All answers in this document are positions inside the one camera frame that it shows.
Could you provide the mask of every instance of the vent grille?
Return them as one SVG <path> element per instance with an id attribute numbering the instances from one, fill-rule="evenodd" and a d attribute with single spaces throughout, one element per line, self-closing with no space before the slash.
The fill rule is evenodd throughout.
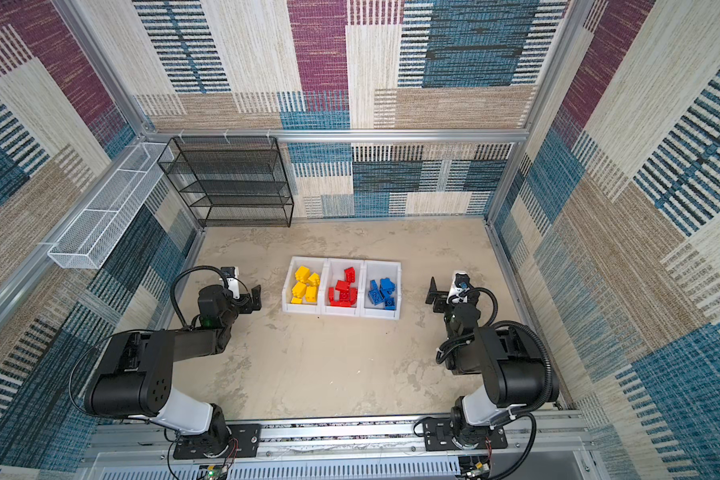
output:
<path id="1" fill-rule="evenodd" d="M 308 478 L 343 480 L 351 478 L 452 478 L 461 473 L 458 458 L 356 458 L 309 462 L 257 462 L 237 464 L 229 480 Z"/>
<path id="2" fill-rule="evenodd" d="M 200 466 L 171 466 L 181 480 L 196 480 Z M 174 480 L 167 466 L 159 467 L 106 467 L 101 480 Z"/>

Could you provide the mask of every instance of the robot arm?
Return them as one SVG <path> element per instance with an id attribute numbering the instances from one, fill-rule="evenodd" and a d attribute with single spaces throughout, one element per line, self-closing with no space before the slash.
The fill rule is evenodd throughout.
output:
<path id="1" fill-rule="evenodd" d="M 224 285 L 201 289 L 197 299 L 200 314 L 188 324 L 173 289 L 179 279 L 197 270 L 217 272 Z M 229 447 L 230 431 L 221 408 L 180 392 L 171 379 L 174 362 L 223 352 L 238 315 L 261 309 L 261 287 L 241 294 L 237 274 L 235 267 L 212 266 L 196 266 L 179 274 L 171 286 L 171 302 L 182 328 L 127 331 L 109 337 L 84 393 L 82 410 L 92 416 L 146 420 L 175 430 L 181 440 L 174 457 L 213 457 L 224 452 Z M 74 370 L 70 374 L 70 398 Z"/>
<path id="2" fill-rule="evenodd" d="M 478 324 L 481 313 L 477 308 L 480 293 L 486 293 L 493 302 L 490 318 L 482 326 Z M 434 312 L 444 314 L 448 334 L 448 339 L 438 348 L 437 363 L 445 363 L 455 375 L 481 374 L 483 385 L 456 400 L 449 425 L 435 423 L 441 431 L 425 428 L 424 435 L 442 437 L 443 427 L 449 427 L 451 442 L 456 447 L 483 448 L 487 438 L 497 439 L 494 430 L 502 432 L 500 427 L 516 418 L 529 417 L 532 429 L 523 455 L 507 471 L 489 480 L 505 478 L 530 454 L 536 432 L 531 412 L 558 397 L 559 383 L 544 344 L 525 325 L 507 321 L 493 323 L 498 313 L 495 295 L 485 288 L 472 287 L 465 272 L 454 272 L 448 292 L 437 290 L 433 278 L 426 303 L 432 305 Z M 486 468 L 481 466 L 467 476 L 485 475 Z"/>

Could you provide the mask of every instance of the mounting plate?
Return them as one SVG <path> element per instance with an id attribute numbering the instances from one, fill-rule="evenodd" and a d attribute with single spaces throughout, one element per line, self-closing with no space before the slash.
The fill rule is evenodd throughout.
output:
<path id="1" fill-rule="evenodd" d="M 259 451 L 259 439 L 262 426 L 259 423 L 246 423 L 227 425 L 230 428 L 233 438 L 237 438 L 237 457 L 253 458 Z M 219 456 L 216 460 L 223 461 L 226 454 Z M 197 453 L 192 452 L 189 447 L 176 445 L 173 451 L 175 460 L 195 460 Z"/>
<path id="2" fill-rule="evenodd" d="M 449 418 L 427 418 L 422 422 L 424 428 L 424 446 L 427 452 L 442 452 L 459 448 L 454 443 L 454 436 L 451 431 L 451 420 Z M 507 436 L 503 428 L 495 429 L 488 435 L 492 449 L 502 449 L 508 446 Z M 488 445 L 483 440 L 476 449 L 486 449 Z"/>

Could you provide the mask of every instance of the black wire shelf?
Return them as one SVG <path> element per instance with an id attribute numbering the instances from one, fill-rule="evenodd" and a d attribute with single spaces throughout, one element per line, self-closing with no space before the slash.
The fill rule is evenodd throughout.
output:
<path id="1" fill-rule="evenodd" d="M 293 196 L 277 139 L 172 138 L 163 173 L 201 226 L 290 226 Z"/>

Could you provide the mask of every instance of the red wire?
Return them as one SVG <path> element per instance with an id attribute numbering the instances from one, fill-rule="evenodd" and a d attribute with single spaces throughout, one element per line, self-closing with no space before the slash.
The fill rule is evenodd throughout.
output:
<path id="1" fill-rule="evenodd" d="M 488 446 L 488 471 L 490 472 L 490 468 L 492 466 L 492 459 L 491 456 L 494 453 L 494 448 L 490 445 L 490 438 L 485 437 L 485 444 Z"/>

